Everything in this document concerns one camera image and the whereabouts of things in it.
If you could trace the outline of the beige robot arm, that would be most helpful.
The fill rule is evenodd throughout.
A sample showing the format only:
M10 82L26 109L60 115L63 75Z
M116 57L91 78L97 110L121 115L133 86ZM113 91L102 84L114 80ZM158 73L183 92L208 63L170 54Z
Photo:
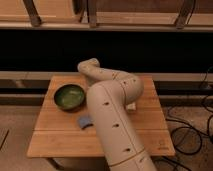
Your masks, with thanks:
M142 80L101 68L96 58L77 68L88 83L87 108L110 171L157 171L126 112L126 106L142 95Z

